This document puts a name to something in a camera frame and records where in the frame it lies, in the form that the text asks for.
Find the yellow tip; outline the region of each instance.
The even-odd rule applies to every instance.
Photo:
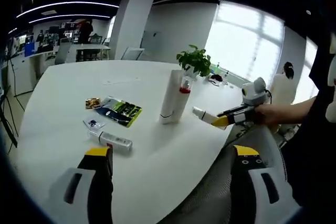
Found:
[[[215,127],[228,126],[229,125],[229,120],[228,120],[227,116],[223,115],[220,118],[213,121],[211,125],[213,125]]]

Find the small packet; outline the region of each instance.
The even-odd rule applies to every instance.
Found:
[[[90,98],[86,99],[85,101],[85,108],[86,109],[94,109],[99,107],[100,105],[100,98]]]
[[[84,124],[86,125],[87,128],[95,129],[95,130],[99,130],[100,128],[102,128],[105,125],[104,122],[101,122],[94,117],[89,117],[89,118],[83,120],[83,122],[84,122]]]

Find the white pillar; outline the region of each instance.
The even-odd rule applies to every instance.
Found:
[[[110,39],[110,59],[120,60],[128,47],[140,48],[153,0],[121,0]]]

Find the gray chair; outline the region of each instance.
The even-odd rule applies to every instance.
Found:
[[[71,47],[71,42],[69,38],[63,38],[60,40],[58,52],[56,53],[56,57],[55,57],[55,65],[65,63],[70,47]]]
[[[121,60],[138,60],[144,50],[144,48],[128,47],[122,55]]]

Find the window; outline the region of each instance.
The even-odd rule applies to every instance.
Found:
[[[111,38],[112,29],[113,29],[113,25],[114,25],[114,20],[115,20],[115,16],[113,18],[111,18],[109,31],[107,32],[107,38]]]
[[[314,82],[309,77],[311,67],[315,61],[316,52],[317,46],[309,38],[307,38],[306,53],[304,55],[305,61],[303,63],[303,69],[298,87],[296,89],[296,95],[293,104],[304,102],[316,96],[319,92]]]
[[[254,81],[263,77],[270,84],[282,46],[283,21],[265,12],[221,2],[205,49],[212,64]]]

